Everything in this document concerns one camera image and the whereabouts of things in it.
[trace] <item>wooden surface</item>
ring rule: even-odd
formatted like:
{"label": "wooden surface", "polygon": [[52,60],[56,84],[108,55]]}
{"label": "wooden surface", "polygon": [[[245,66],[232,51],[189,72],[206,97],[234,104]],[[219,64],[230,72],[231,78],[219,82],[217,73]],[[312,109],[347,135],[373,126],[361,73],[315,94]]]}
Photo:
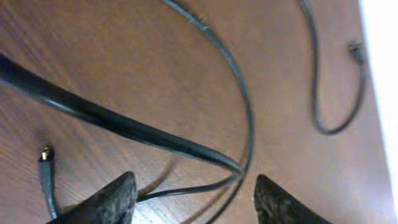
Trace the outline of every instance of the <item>wooden surface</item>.
{"label": "wooden surface", "polygon": [[[351,108],[357,67],[346,51],[363,39],[355,0],[311,1],[322,49],[321,101],[333,126]],[[311,56],[298,1],[191,0],[184,4],[223,39],[248,82],[256,155],[247,181],[218,223],[256,223],[252,195],[267,174],[333,223],[395,223],[374,92],[343,134],[319,135],[310,120]],[[0,51],[41,77],[138,121],[239,159],[246,137],[233,74],[192,24],[156,0],[3,1]],[[125,170],[141,189],[210,183],[228,173],[83,123],[0,85],[0,220],[50,220],[37,159],[54,146],[61,207],[87,198]],[[203,223],[218,192],[137,206],[134,223]]]}

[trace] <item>white wall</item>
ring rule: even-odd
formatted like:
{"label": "white wall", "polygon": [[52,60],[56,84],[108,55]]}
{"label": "white wall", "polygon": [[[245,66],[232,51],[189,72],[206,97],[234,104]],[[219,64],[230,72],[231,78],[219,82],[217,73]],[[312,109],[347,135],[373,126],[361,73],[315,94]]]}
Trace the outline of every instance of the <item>white wall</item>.
{"label": "white wall", "polygon": [[392,194],[398,214],[398,0],[360,0]]}

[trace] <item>brown wood table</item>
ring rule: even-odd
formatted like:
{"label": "brown wood table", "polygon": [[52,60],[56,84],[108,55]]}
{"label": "brown wood table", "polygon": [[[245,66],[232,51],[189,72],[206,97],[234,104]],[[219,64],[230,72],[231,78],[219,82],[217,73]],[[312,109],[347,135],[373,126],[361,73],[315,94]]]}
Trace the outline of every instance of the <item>brown wood table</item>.
{"label": "brown wood table", "polygon": [[[233,74],[204,36],[165,4],[0,2],[2,54],[111,110],[241,157],[247,130]],[[357,67],[346,47],[352,39],[363,40],[359,7],[355,0],[311,3],[320,32],[322,111],[333,126],[348,114],[358,88]],[[229,47],[254,102],[254,163],[218,223],[257,222],[252,195],[258,174],[267,174],[333,223],[395,223],[372,83],[343,134],[325,137],[312,125],[311,48],[299,2],[183,4]],[[170,170],[157,190],[228,175],[83,123],[0,85],[1,223],[50,220],[37,170],[46,144],[57,153],[61,207],[81,202],[126,170],[136,174],[139,189]],[[136,207],[134,223],[203,223],[225,198],[211,192],[153,200]]]}

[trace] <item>black cable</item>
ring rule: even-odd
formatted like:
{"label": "black cable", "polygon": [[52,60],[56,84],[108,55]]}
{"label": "black cable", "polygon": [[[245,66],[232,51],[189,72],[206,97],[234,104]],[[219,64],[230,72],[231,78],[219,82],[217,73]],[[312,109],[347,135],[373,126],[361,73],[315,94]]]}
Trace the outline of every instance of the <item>black cable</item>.
{"label": "black cable", "polygon": [[366,60],[364,57],[363,46],[355,42],[352,42],[349,45],[349,52],[359,67],[359,90],[356,96],[354,107],[350,111],[348,117],[340,125],[331,129],[327,128],[324,126],[324,124],[322,124],[321,112],[318,103],[320,69],[319,69],[319,43],[318,43],[317,26],[315,23],[310,3],[307,0],[300,0],[300,5],[305,14],[305,18],[307,20],[308,28],[310,30],[310,35],[311,35],[312,57],[313,57],[313,68],[312,68],[313,78],[312,78],[312,92],[311,92],[312,121],[314,123],[314,126],[320,133],[329,136],[338,134],[343,130],[345,130],[348,127],[348,125],[355,119],[364,99],[365,86],[366,86],[366,74],[365,74]]}
{"label": "black cable", "polygon": [[181,188],[181,189],[164,190],[161,192],[151,193],[151,194],[147,194],[147,195],[138,197],[136,204],[140,204],[140,203],[147,202],[149,200],[159,199],[159,198],[168,197],[168,196],[196,194],[196,193],[209,192],[209,191],[213,191],[213,190],[221,190],[221,189],[229,187],[236,180],[239,180],[239,178],[232,175],[232,176],[225,178],[222,181],[219,181],[214,184],[202,185],[202,186],[197,186],[197,187],[185,187],[185,188]]}
{"label": "black cable", "polygon": [[128,139],[198,159],[241,174],[240,165],[229,157],[195,142],[152,128],[50,83],[0,55],[0,80],[61,112],[107,129]]}
{"label": "black cable", "polygon": [[54,182],[54,151],[51,147],[44,148],[39,158],[39,177],[44,199],[47,203],[51,218],[58,217],[57,204],[55,203],[55,182]]}
{"label": "black cable", "polygon": [[21,66],[10,61],[8,58],[1,54],[0,81],[26,93],[36,100],[41,101],[42,103],[45,103],[46,105],[49,105],[61,112],[112,131],[125,138],[139,141],[151,146],[157,146],[161,149],[168,150],[170,152],[177,153],[185,157],[209,162],[233,171],[233,175],[214,184],[203,185],[199,187],[189,187],[184,189],[167,190],[150,194],[147,195],[147,197],[145,198],[141,198],[141,202],[145,202],[146,200],[150,200],[153,198],[166,197],[171,195],[207,192],[209,190],[223,189],[231,185],[234,181],[239,180],[237,186],[235,186],[232,194],[229,196],[227,201],[208,221],[208,223],[212,223],[222,214],[222,212],[234,199],[236,193],[243,183],[243,180],[251,164],[254,153],[254,115],[251,108],[248,90],[246,88],[244,78],[239,71],[238,64],[235,62],[228,49],[221,43],[220,39],[217,38],[217,36],[213,33],[212,30],[210,30],[210,28],[208,28],[204,23],[199,21],[195,16],[191,15],[178,4],[170,0],[162,1],[181,13],[181,15],[186,17],[190,22],[195,24],[196,27],[199,28],[203,32],[203,34],[213,43],[213,45],[220,51],[220,53],[226,59],[234,73],[241,94],[243,96],[248,119],[249,134],[246,144],[247,158],[245,161],[243,161],[243,168],[241,168],[237,162],[217,151],[152,128],[148,125],[117,114],[113,111],[103,108],[102,106],[85,100],[73,93],[70,93],[69,91],[66,91],[44,80],[43,78],[40,78],[38,75],[22,68]]}

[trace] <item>thick black cable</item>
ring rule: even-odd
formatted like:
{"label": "thick black cable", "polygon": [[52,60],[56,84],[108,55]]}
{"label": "thick black cable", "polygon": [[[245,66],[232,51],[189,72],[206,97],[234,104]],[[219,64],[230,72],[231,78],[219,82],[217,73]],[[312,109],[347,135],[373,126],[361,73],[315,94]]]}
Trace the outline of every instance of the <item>thick black cable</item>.
{"label": "thick black cable", "polygon": [[300,0],[300,5],[307,20],[307,25],[310,31],[311,45],[312,45],[312,57],[313,57],[313,68],[312,68],[313,78],[312,78],[312,92],[311,92],[312,121],[314,123],[314,126],[320,133],[331,136],[345,130],[348,127],[348,125],[351,124],[351,122],[355,119],[362,105],[365,95],[365,86],[366,86],[366,72],[365,72],[366,61],[364,58],[363,46],[355,42],[352,42],[349,45],[349,52],[359,67],[359,90],[356,96],[354,107],[350,111],[348,117],[340,125],[338,125],[335,128],[327,128],[324,126],[324,124],[322,124],[319,99],[318,99],[319,78],[320,78],[320,69],[319,69],[320,54],[319,54],[317,26],[315,23],[310,3],[307,0]]}
{"label": "thick black cable", "polygon": [[240,165],[229,157],[195,142],[165,133],[85,100],[0,55],[0,81],[61,112],[150,146],[209,162],[241,174]]}

